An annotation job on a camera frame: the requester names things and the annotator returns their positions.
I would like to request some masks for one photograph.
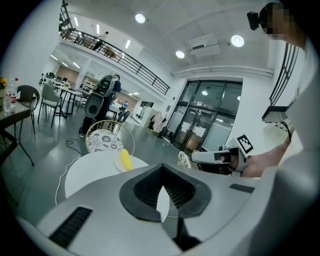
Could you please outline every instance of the black cable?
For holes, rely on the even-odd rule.
[[[285,126],[285,128],[287,129],[288,135],[289,135],[289,141],[291,142],[291,136],[292,136],[292,135],[291,135],[291,132],[290,132],[290,130],[289,130],[288,125],[286,124],[285,121],[280,122],[280,124],[283,124],[283,125]]]
[[[79,140],[79,137],[78,137],[78,138],[68,138],[68,139],[65,141],[65,145],[66,145],[68,148],[77,151],[80,155],[86,155],[86,153],[81,153],[78,149],[76,149],[76,148],[74,148],[74,147],[72,147],[72,146],[69,146],[69,145],[72,145],[72,144],[74,143],[74,141],[72,141],[72,140],[77,141],[77,140]]]

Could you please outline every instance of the gray floor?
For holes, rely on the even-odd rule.
[[[1,166],[0,170],[9,192],[18,207],[14,210],[17,215],[36,225],[38,221],[55,206],[55,192],[59,183],[59,176],[79,155],[75,150],[66,147],[67,138],[77,138],[78,130],[84,117],[83,108],[77,108],[73,116],[67,120],[56,116],[51,128],[52,113],[48,118],[41,111],[37,123],[39,106],[34,111],[36,124],[34,135],[31,118],[23,121],[21,142],[32,157],[35,166],[18,146]],[[131,131],[135,141],[134,156],[149,165],[158,163],[175,164],[179,150],[163,139],[157,138],[138,125],[125,124]],[[13,126],[7,129],[13,134]],[[80,139],[74,148],[86,153],[85,140]],[[57,201],[65,199],[65,177],[62,178]]]

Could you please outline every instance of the glass wall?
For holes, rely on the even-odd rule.
[[[241,92],[241,82],[189,81],[164,136],[187,155],[194,150],[218,151],[233,127]]]
[[[241,91],[242,86],[239,86],[239,84],[227,83],[220,107],[237,112],[241,99]]]
[[[198,83],[199,83],[198,81],[191,81],[188,83],[188,86],[186,87],[186,89],[184,91],[184,94],[181,98],[181,101],[184,101],[184,102],[191,101],[191,99],[193,98],[193,96],[196,92]]]
[[[193,102],[200,102],[202,104],[209,105],[209,107],[218,107],[224,91],[224,85],[224,81],[201,82],[193,99]]]
[[[218,151],[220,146],[226,144],[234,121],[230,117],[217,114],[202,147],[207,151]]]
[[[145,111],[147,108],[152,108],[154,105],[153,102],[147,102],[147,101],[142,101],[140,107],[136,110],[135,116],[138,118],[138,120],[142,120],[144,117]]]

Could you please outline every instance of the glass door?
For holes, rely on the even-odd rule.
[[[198,110],[197,117],[195,118],[192,128],[186,136],[181,148],[187,155],[191,155],[192,152],[197,150],[204,142],[210,131],[214,118],[215,112]]]
[[[172,144],[190,155],[204,142],[214,118],[214,111],[189,106],[177,128]]]
[[[193,128],[194,120],[197,117],[198,109],[196,107],[188,107],[173,137],[172,144],[178,149],[182,148],[188,132]]]

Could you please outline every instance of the black metal frame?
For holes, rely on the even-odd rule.
[[[196,89],[190,99],[190,101],[183,101],[182,98],[184,97],[186,91],[187,91],[187,88],[189,86],[189,84],[191,82],[197,82],[197,86],[196,86]],[[221,98],[219,100],[219,103],[216,107],[211,107],[211,106],[208,106],[208,107],[203,107],[203,106],[197,106],[197,103],[196,102],[192,102],[197,93],[198,93],[198,90],[199,90],[199,87],[201,85],[202,82],[218,82],[218,83],[221,83],[223,82],[223,91],[222,91],[222,94],[221,94]],[[197,118],[200,118],[200,115],[198,115],[199,111],[209,111],[209,112],[213,112],[213,115],[212,115],[212,119],[211,119],[211,122],[209,124],[210,127],[212,127],[212,125],[214,124],[214,122],[216,121],[216,118],[217,118],[217,115],[220,115],[220,116],[224,116],[224,117],[228,117],[228,118],[231,118],[231,119],[235,119],[236,118],[236,115],[237,115],[237,112],[234,112],[234,111],[230,111],[228,109],[225,109],[225,108],[221,108],[221,104],[222,104],[222,101],[224,100],[224,97],[225,97],[225,94],[226,94],[226,88],[227,88],[227,84],[235,84],[235,85],[241,85],[242,86],[242,82],[235,82],[235,81],[228,81],[228,80],[191,80],[191,81],[188,81],[185,88],[183,89],[183,92],[179,98],[179,101],[178,103],[176,104],[175,108],[174,108],[174,111],[172,112],[172,115],[169,119],[169,122],[168,124],[170,123],[173,115],[174,115],[174,112],[177,111],[178,107],[181,107],[181,106],[186,106],[186,110],[184,112],[184,115],[182,116],[182,119],[181,121],[184,119],[187,111],[189,110],[190,107],[192,108],[197,108],[197,112],[196,112],[196,115],[195,115],[195,118],[193,119],[192,123],[195,122],[195,120],[197,120]],[[170,142],[172,143],[174,141],[174,139],[176,138],[177,136],[177,132],[179,131],[179,129],[181,128],[181,125],[182,125],[182,122],[180,122],[180,124],[177,126],[176,130],[174,131],[174,135],[173,137],[170,139]],[[188,136],[190,130],[186,133],[181,145],[184,144],[184,141],[186,139],[186,137]],[[203,135],[202,137],[202,140],[200,141],[199,145],[198,145],[198,148],[197,150],[201,150],[202,149],[202,146],[207,138],[207,135],[209,133],[210,129],[208,129],[205,134]]]
[[[288,43],[285,45],[281,70],[269,98],[270,106],[274,106],[284,92],[291,77],[292,71],[296,65],[298,51],[299,48],[297,46]]]
[[[214,82],[214,83],[224,83],[224,85],[223,85],[223,91],[222,91],[222,95],[221,95],[221,100],[223,100],[224,99],[224,96],[225,96],[225,92],[226,92],[226,88],[227,88],[227,84],[235,84],[235,85],[240,85],[240,86],[242,86],[242,82],[236,82],[236,81],[229,81],[229,80],[190,80],[190,81],[188,81],[187,83],[186,83],[186,85],[185,85],[185,87],[184,87],[184,89],[183,89],[183,91],[182,91],[182,94],[181,94],[181,96],[180,96],[180,98],[179,98],[179,101],[182,101],[182,98],[184,97],[184,95],[185,95],[185,93],[186,93],[186,91],[187,91],[187,89],[188,89],[188,86],[189,86],[189,84],[190,83],[194,83],[194,82],[198,82],[198,84],[197,84],[197,86],[196,86],[196,89],[195,89],[195,91],[194,91],[194,93],[193,93],[193,96],[191,97],[191,99],[190,99],[190,103],[192,103],[193,102],[193,100],[195,99],[195,97],[196,97],[196,95],[197,95],[197,92],[198,92],[198,90],[199,90],[199,88],[200,88],[200,85],[201,85],[201,83],[203,83],[203,82]]]

